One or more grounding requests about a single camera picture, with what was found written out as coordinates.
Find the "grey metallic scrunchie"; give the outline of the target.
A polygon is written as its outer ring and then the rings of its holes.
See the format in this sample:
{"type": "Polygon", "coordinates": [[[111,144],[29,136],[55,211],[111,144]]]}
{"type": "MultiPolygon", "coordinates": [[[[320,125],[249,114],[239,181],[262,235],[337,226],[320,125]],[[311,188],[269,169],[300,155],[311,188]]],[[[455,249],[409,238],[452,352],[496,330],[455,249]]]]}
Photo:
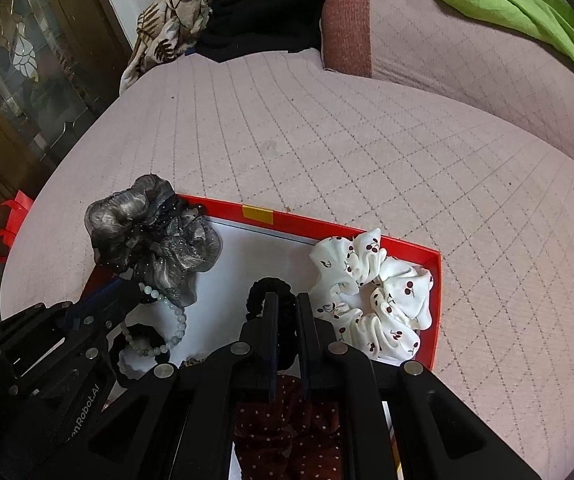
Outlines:
{"type": "Polygon", "coordinates": [[[155,174],[90,204],[84,224],[97,264],[116,274],[131,270],[179,308],[195,304],[196,275],[212,269],[222,250],[203,208],[155,174]]]}

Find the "black garment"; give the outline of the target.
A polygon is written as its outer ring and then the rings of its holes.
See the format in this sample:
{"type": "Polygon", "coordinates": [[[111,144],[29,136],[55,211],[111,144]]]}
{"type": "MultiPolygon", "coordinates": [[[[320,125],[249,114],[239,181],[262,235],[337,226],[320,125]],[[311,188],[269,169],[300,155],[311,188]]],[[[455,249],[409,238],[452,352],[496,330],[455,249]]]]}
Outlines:
{"type": "Polygon", "coordinates": [[[326,0],[213,0],[196,53],[215,62],[322,45],[319,20],[326,0]]]}

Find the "dark red dotted scrunchie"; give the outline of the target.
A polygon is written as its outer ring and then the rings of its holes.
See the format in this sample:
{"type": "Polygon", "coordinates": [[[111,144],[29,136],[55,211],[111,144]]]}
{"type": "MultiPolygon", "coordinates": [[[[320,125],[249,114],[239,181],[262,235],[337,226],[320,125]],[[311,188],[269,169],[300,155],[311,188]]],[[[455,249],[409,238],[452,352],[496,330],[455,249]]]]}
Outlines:
{"type": "Polygon", "coordinates": [[[311,401],[293,376],[278,376],[273,400],[237,413],[234,451],[244,479],[340,479],[340,443],[337,404],[311,401]]]}

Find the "wooden glass door cabinet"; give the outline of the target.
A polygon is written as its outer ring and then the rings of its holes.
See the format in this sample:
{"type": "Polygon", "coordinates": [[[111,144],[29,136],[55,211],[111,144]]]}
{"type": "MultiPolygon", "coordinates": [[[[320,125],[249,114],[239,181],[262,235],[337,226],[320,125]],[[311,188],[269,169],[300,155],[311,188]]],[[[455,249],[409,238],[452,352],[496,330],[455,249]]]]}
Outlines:
{"type": "Polygon", "coordinates": [[[0,203],[34,198],[119,93],[109,0],[0,0],[0,203]]]}

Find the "red gift bag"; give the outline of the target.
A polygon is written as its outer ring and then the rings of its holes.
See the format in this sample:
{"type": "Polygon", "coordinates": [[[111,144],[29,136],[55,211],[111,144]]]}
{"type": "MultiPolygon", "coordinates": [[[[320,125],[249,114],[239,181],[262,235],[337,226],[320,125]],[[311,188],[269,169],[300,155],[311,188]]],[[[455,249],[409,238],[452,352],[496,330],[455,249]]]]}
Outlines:
{"type": "Polygon", "coordinates": [[[0,264],[7,261],[10,249],[32,205],[32,198],[22,191],[18,191],[14,198],[0,203],[0,264]]]}

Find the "pink quilted bed cover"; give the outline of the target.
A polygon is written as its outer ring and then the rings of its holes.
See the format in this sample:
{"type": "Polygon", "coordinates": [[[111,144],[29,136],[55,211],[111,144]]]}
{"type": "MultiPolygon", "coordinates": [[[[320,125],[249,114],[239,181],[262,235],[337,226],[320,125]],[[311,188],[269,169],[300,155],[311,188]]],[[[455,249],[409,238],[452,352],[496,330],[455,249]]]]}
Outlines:
{"type": "Polygon", "coordinates": [[[90,203],[157,174],[185,194],[354,226],[442,256],[437,375],[545,479],[574,469],[574,160],[313,51],[191,55],[142,77],[38,194],[0,310],[80,296],[90,203]]]}

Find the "white cherry print scrunchie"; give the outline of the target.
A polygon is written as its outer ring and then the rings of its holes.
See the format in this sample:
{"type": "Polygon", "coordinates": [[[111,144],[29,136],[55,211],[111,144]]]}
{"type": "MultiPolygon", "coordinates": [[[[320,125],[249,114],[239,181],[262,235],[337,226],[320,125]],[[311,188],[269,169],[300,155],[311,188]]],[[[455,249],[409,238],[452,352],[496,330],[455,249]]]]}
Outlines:
{"type": "Polygon", "coordinates": [[[378,228],[327,237],[310,259],[317,271],[309,292],[313,315],[333,325],[337,340],[374,360],[415,358],[421,332],[432,327],[429,270],[389,254],[378,228]]]}

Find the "pink bolster pillow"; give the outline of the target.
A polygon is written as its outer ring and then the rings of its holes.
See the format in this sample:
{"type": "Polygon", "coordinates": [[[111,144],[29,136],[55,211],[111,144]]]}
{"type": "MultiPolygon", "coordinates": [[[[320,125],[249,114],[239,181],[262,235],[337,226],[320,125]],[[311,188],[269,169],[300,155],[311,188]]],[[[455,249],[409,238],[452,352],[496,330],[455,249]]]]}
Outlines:
{"type": "Polygon", "coordinates": [[[574,66],[547,44],[440,0],[326,0],[321,29],[329,70],[477,107],[574,160],[574,66]]]}

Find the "leaf print cloth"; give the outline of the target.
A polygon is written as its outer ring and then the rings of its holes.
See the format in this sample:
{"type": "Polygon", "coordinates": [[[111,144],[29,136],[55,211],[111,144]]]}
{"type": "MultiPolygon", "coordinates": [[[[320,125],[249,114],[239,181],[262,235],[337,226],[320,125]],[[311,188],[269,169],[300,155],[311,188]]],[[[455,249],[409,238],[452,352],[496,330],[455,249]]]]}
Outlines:
{"type": "Polygon", "coordinates": [[[195,46],[210,17],[210,0],[157,0],[138,15],[136,42],[119,95],[153,67],[173,62],[195,46]]]}

